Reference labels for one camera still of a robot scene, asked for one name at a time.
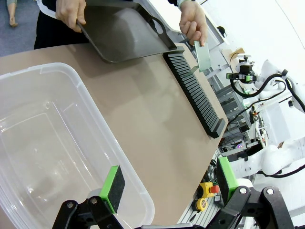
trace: beige tabletop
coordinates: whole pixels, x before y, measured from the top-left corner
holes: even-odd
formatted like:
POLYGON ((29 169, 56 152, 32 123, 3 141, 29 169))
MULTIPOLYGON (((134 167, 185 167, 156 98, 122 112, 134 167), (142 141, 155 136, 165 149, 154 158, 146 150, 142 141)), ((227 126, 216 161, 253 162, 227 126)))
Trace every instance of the beige tabletop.
MULTIPOLYGON (((187 61, 195 66, 185 49, 187 61)), ((153 224, 177 223, 221 138, 206 134, 162 55, 106 64, 89 44, 60 46, 2 57, 0 75, 51 62, 70 65, 83 80, 152 197, 153 224)), ((227 122, 205 76, 196 76, 227 122)), ((0 211, 0 227, 8 229, 4 220, 0 211)))

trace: red button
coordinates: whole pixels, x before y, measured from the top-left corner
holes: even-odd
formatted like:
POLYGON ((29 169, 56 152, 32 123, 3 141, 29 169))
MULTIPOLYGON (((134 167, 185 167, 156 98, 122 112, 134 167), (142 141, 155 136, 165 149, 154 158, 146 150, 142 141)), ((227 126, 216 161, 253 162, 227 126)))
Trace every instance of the red button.
POLYGON ((218 186, 218 185, 215 185, 215 186, 213 186, 213 187, 210 187, 210 192, 211 192, 211 193, 218 193, 218 192, 220 192, 219 186, 218 186))

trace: transparent plastic bin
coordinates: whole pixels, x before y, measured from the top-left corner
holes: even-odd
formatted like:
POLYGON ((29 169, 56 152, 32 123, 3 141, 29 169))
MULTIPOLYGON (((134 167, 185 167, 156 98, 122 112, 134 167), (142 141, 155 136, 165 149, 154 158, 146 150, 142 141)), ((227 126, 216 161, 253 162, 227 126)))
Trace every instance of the transparent plastic bin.
POLYGON ((82 203, 120 165, 117 219, 150 224, 153 201, 76 71, 63 63, 0 76, 0 205, 20 229, 50 229, 61 204, 82 203))

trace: black pants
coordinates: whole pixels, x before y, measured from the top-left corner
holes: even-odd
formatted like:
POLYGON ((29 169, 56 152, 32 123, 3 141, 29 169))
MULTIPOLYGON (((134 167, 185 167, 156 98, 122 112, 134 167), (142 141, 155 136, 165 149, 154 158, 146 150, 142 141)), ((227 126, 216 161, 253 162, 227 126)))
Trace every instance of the black pants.
POLYGON ((83 33, 74 32, 62 21, 39 12, 34 49, 88 42, 83 33))

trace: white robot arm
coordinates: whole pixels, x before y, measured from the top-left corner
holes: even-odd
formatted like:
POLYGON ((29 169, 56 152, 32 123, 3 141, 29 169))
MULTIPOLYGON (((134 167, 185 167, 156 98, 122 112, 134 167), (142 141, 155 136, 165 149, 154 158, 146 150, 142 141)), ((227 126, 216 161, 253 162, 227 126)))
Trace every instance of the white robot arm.
MULTIPOLYGON (((294 79, 286 70, 280 70, 266 60, 261 74, 257 77, 257 85, 263 85, 270 76, 279 76, 285 80, 287 88, 292 94, 292 105, 305 114, 305 83, 294 79)), ((268 146, 256 154, 249 156, 247 160, 241 159, 231 162, 236 178, 250 176, 262 170, 266 175, 274 175, 292 162, 305 157, 305 137, 285 141, 282 148, 268 146)))

